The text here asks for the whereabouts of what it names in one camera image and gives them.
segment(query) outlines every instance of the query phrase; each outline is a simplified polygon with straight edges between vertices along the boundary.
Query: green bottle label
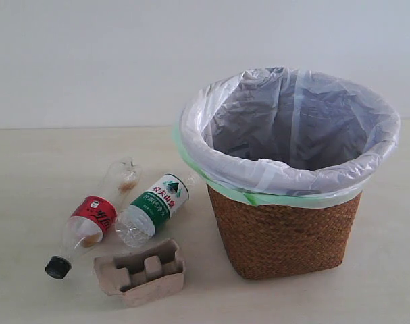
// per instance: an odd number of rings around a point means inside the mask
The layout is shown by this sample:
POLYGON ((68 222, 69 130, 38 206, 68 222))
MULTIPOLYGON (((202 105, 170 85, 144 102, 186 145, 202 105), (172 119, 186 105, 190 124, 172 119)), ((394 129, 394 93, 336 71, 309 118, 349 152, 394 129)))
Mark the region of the green bottle label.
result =
POLYGON ((177 177, 164 175, 131 205, 142 209, 157 230, 188 200, 188 190, 177 177))

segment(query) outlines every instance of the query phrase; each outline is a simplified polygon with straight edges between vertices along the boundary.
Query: bottle label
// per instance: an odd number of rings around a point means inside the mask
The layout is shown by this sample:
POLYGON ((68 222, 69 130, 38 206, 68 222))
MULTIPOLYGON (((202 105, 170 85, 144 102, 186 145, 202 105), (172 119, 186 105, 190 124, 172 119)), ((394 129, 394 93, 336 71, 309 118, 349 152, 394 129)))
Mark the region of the bottle label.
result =
POLYGON ((96 223, 99 228, 101 228, 101 231, 103 231, 103 234, 105 234, 116 218, 116 210, 109 201, 100 197, 89 196, 86 197, 84 202, 72 213, 71 217, 73 216, 90 219, 96 223))
POLYGON ((131 205, 142 209, 151 218, 155 229, 158 229, 188 198, 188 190, 182 181, 174 175, 166 174, 131 205))

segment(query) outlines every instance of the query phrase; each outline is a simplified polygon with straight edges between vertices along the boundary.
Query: red bottle label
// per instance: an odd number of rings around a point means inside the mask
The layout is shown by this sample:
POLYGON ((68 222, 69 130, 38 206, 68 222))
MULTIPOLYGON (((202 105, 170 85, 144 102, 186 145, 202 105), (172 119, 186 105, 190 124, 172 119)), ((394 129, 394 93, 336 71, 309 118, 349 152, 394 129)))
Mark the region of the red bottle label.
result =
POLYGON ((85 198, 84 202, 72 213, 72 216, 90 219, 105 234, 116 218, 116 210, 109 201, 100 197, 90 196, 85 198))

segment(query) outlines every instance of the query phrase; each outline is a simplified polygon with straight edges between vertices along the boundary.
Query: water bottle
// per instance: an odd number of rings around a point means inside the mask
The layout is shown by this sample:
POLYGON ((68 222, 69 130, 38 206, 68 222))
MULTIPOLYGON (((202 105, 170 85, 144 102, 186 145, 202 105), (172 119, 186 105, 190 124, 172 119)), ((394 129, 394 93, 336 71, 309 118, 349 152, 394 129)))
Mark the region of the water bottle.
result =
POLYGON ((118 215, 115 222, 118 236, 132 248, 145 244, 189 199, 187 187, 199 179, 195 173, 183 180, 165 174, 118 215))
POLYGON ((103 239, 140 174, 140 166, 133 165, 130 157, 111 164, 93 194, 86 197, 68 219, 59 254, 51 257, 45 267, 48 275, 63 279, 72 262, 103 239))

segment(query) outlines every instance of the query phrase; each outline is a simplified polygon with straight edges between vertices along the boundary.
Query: plastic bag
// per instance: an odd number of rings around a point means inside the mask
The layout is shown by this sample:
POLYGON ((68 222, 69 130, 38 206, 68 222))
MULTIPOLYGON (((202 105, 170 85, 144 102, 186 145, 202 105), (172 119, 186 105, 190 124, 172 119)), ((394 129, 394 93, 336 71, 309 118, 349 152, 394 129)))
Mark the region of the plastic bag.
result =
POLYGON ((396 147, 398 113, 326 74, 247 70, 209 85, 178 129, 190 160, 224 188, 335 197, 358 190, 396 147))

